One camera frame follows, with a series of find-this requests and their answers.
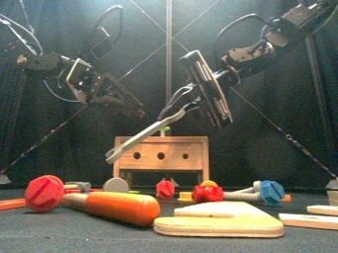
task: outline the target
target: wooden plank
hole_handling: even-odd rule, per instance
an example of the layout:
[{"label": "wooden plank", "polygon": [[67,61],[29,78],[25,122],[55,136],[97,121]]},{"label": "wooden plank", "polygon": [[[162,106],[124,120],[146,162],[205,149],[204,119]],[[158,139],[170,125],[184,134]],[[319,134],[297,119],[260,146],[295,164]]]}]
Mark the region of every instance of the wooden plank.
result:
[{"label": "wooden plank", "polygon": [[281,213],[284,225],[338,230],[338,217]]},{"label": "wooden plank", "polygon": [[338,207],[332,206],[309,206],[308,211],[319,214],[338,215]]},{"label": "wooden plank", "polygon": [[154,230],[172,236],[281,237],[282,222],[242,202],[216,202],[176,209],[156,219]]}]

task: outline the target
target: black cable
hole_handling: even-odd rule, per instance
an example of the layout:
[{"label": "black cable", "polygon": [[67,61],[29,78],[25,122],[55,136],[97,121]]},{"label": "black cable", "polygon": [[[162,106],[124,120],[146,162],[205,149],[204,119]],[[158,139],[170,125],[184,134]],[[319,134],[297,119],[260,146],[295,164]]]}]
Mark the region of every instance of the black cable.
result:
[{"label": "black cable", "polygon": [[[111,13],[114,13],[115,11],[120,11],[121,12],[121,24],[120,24],[120,33],[117,35],[117,38],[113,42],[113,44],[115,44],[118,42],[118,40],[121,39],[121,36],[122,36],[122,32],[124,32],[124,7],[121,5],[115,5],[113,6],[111,8],[109,8],[106,10],[106,12],[102,14],[102,16],[99,17],[94,27],[93,27],[93,30],[91,30],[91,33],[87,37],[87,41],[90,41],[91,37],[94,36],[99,26],[101,26],[101,23],[103,22],[103,20],[110,16]],[[87,55],[87,51],[90,50],[89,46],[85,47],[83,51],[81,52],[81,57],[85,57]]]},{"label": "black cable", "polygon": [[21,5],[22,5],[22,11],[23,11],[25,18],[26,18],[26,21],[27,21],[27,28],[31,31],[31,33],[34,34],[35,33],[35,29],[34,29],[34,27],[31,26],[31,23],[30,23],[29,14],[27,14],[27,8],[26,8],[26,5],[25,5],[25,0],[19,0],[19,2],[21,2]]},{"label": "black cable", "polygon": [[39,55],[43,55],[45,54],[45,50],[43,50],[43,47],[41,45],[41,42],[38,40],[38,38],[35,37],[35,35],[31,33],[31,31],[29,29],[26,29],[21,24],[18,24],[14,20],[11,20],[7,16],[5,16],[3,14],[0,14],[0,18],[3,18],[7,22],[10,22],[11,25],[15,25],[18,28],[21,28],[26,33],[27,35],[31,37],[31,39],[35,41],[35,44],[37,44],[37,47],[39,48],[41,50],[41,53]]},{"label": "black cable", "polygon": [[268,24],[269,26],[273,26],[274,23],[272,23],[270,21],[266,21],[265,18],[262,16],[260,16],[258,14],[249,14],[244,17],[241,17],[240,19],[237,19],[236,21],[233,21],[220,32],[218,36],[217,36],[217,40],[216,40],[216,47],[214,47],[214,58],[216,58],[216,63],[217,63],[217,67],[220,68],[220,63],[218,63],[218,43],[220,43],[220,39],[221,37],[225,35],[225,33],[236,26],[238,25],[241,22],[249,20],[249,19],[258,19],[262,23]]},{"label": "black cable", "polygon": [[273,27],[273,25],[272,25],[272,24],[269,24],[269,25],[264,26],[264,28],[262,28],[262,30],[261,30],[261,40],[264,40],[264,39],[265,39],[265,36],[266,36],[266,30],[268,30],[268,28],[270,28],[270,27]]}]

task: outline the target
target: orange handle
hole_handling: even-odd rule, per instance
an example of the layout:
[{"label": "orange handle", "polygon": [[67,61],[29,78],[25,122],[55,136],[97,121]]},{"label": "orange handle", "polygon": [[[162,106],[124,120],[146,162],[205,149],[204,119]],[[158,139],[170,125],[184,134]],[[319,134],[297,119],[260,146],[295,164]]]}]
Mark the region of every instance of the orange handle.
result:
[{"label": "orange handle", "polygon": [[78,209],[86,209],[90,214],[141,226],[153,225],[161,215],[161,204],[149,195],[114,192],[67,194],[63,196],[63,203]]}]

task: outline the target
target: red toy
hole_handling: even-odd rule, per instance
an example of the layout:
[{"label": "red toy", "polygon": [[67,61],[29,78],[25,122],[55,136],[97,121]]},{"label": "red toy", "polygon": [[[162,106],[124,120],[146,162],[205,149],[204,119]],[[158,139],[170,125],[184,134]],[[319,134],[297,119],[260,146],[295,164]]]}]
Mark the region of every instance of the red toy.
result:
[{"label": "red toy", "polygon": [[165,200],[170,200],[174,196],[174,183],[169,180],[162,180],[157,184],[157,195]]},{"label": "red toy", "polygon": [[37,212],[51,211],[59,204],[65,186],[59,177],[47,175],[30,182],[26,191],[27,206]]},{"label": "red toy", "polygon": [[205,202],[222,202],[225,200],[224,189],[220,186],[196,186],[192,196],[197,204]]}]

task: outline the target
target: black backdrop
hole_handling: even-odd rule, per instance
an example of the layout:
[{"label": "black backdrop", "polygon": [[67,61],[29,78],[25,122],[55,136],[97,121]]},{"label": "black backdrop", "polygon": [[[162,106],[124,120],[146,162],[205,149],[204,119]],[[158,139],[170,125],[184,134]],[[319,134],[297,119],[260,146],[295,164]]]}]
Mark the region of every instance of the black backdrop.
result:
[{"label": "black backdrop", "polygon": [[[21,1],[2,1],[0,13],[26,25]],[[162,0],[121,1],[25,1],[30,24],[45,52],[77,58],[98,17],[105,10],[122,5],[125,25],[122,38],[109,55],[95,62],[101,71],[111,72],[145,104],[148,115],[130,119],[98,107],[87,108],[54,134],[29,157],[9,170],[14,183],[55,174],[66,181],[103,184],[113,175],[105,153],[117,135],[136,135],[157,121],[166,105],[168,91],[168,3]],[[280,17],[297,1],[177,0],[173,1],[173,91],[186,82],[180,58],[200,49],[213,70],[216,37],[230,22],[258,13]],[[113,15],[105,28],[114,37],[120,17]],[[234,123],[213,128],[206,119],[186,116],[172,126],[172,135],[209,135],[210,176],[224,186],[249,186],[256,180],[278,180],[288,187],[324,187],[332,179],[313,160],[292,145],[266,117],[337,173],[335,146],[337,123],[337,17],[315,38],[321,85],[313,79],[308,45],[304,42],[270,69],[242,81],[228,91]],[[220,57],[232,47],[253,44],[262,25],[246,22],[222,38]],[[55,80],[50,88],[73,100]],[[11,152],[14,161],[33,144],[83,107],[53,95],[42,80],[29,76],[17,119]],[[156,185],[164,175],[141,174],[142,185]],[[194,184],[194,178],[174,177],[180,184]]]}]

